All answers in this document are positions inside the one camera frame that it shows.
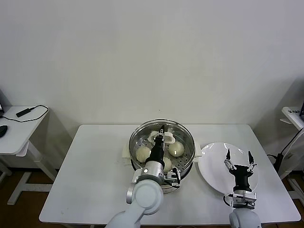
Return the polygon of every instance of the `round plate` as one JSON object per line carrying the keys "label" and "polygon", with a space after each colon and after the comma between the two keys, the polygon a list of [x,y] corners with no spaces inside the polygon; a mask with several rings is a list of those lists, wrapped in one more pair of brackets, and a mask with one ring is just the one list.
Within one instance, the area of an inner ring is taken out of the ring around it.
{"label": "round plate", "polygon": [[[242,151],[238,147],[225,142],[215,142],[205,146],[201,150],[202,156],[199,157],[198,163],[203,178],[211,187],[222,194],[232,193],[235,186],[234,176],[229,173],[224,164],[228,148],[234,165],[249,166],[248,151]],[[258,183],[258,166],[253,169],[253,172],[253,175],[248,178],[252,191]]]}

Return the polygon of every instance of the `white wall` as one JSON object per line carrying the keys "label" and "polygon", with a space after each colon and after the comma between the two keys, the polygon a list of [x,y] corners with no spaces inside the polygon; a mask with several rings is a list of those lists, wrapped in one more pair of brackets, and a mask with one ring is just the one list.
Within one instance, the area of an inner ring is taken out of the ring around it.
{"label": "white wall", "polygon": [[304,99],[301,0],[2,0],[0,89],[46,104],[44,147],[60,166],[80,124],[250,124],[266,152]]}

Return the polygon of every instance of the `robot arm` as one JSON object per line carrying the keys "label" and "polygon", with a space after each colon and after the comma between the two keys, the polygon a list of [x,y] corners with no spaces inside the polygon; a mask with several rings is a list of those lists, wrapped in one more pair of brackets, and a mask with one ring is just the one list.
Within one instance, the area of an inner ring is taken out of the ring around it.
{"label": "robot arm", "polygon": [[154,138],[155,145],[145,167],[137,169],[127,192],[126,211],[116,214],[106,228],[139,228],[144,215],[157,212],[163,201],[160,187],[164,183],[164,126]]}
{"label": "robot arm", "polygon": [[143,215],[157,212],[163,201],[160,185],[153,180],[143,180],[135,185],[132,203],[126,211],[115,215],[107,228],[139,228]]}
{"label": "robot arm", "polygon": [[248,178],[252,176],[253,169],[257,165],[254,163],[253,156],[250,151],[249,156],[249,167],[243,165],[234,165],[230,158],[230,149],[226,155],[224,161],[229,173],[235,177],[236,185],[233,188],[233,194],[227,196],[232,198],[230,204],[228,204],[223,198],[224,202],[235,208],[229,215],[229,221],[232,228],[261,228],[260,218],[256,213],[252,211],[255,208],[255,201],[257,200],[257,194],[252,192]]}

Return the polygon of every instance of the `white table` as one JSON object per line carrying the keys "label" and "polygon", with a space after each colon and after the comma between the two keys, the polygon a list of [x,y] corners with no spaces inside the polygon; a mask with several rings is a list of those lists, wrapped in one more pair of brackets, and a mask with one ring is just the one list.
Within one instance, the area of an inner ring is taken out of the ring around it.
{"label": "white table", "polygon": [[[185,125],[201,147],[227,142],[250,150],[259,166],[255,212],[262,223],[298,221],[301,216],[248,125]],[[39,216],[40,221],[107,224],[128,207],[126,192],[134,170],[122,159],[136,125],[82,125]],[[164,195],[160,210],[142,225],[229,224],[232,209],[212,189],[195,164],[183,185]]]}
{"label": "white table", "polygon": [[[300,117],[300,107],[284,107],[282,108],[282,112],[284,115],[288,118],[289,122],[284,121],[286,123],[293,124],[297,130],[301,130],[304,128],[304,121]],[[304,156],[303,151],[298,151],[295,153],[293,157],[284,159],[281,165],[281,168],[279,170],[280,178],[284,178],[287,176],[293,169],[295,169],[300,161],[301,158]],[[289,195],[292,199],[299,199],[304,206],[304,192],[302,191],[301,187],[297,183],[297,181],[293,178],[287,178],[289,184],[294,189],[293,191],[289,191]]]}
{"label": "white table", "polygon": [[[44,107],[37,107],[33,109],[30,113],[18,118],[16,113],[30,107],[24,106],[11,106],[4,107],[4,115],[10,119],[18,119],[19,121],[35,119],[41,116],[46,109]],[[44,156],[35,148],[35,146],[30,142],[29,138],[38,127],[40,122],[43,120],[41,117],[38,120],[18,123],[15,121],[10,121],[4,118],[0,119],[0,126],[7,125],[8,130],[5,135],[0,138],[0,155],[15,155],[15,156],[25,156],[27,153],[32,161],[43,170],[43,172],[53,181],[56,178],[57,171],[45,160]],[[14,205],[21,194],[22,191],[49,191],[52,185],[46,184],[27,184],[26,181],[30,177],[30,172],[24,173],[19,184],[12,193],[8,204]]]}

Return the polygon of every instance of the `steamed bun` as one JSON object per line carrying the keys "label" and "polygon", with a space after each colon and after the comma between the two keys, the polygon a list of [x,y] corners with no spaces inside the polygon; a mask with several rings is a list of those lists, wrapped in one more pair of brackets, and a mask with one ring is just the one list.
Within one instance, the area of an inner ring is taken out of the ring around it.
{"label": "steamed bun", "polygon": [[172,169],[172,162],[169,158],[164,157],[163,162],[165,163],[165,168],[163,172],[169,172]]}
{"label": "steamed bun", "polygon": [[180,157],[184,154],[184,152],[185,152],[184,145],[178,141],[169,145],[169,153],[173,157]]}
{"label": "steamed bun", "polygon": [[139,162],[145,162],[150,157],[151,150],[148,147],[141,146],[136,151],[136,159]]}

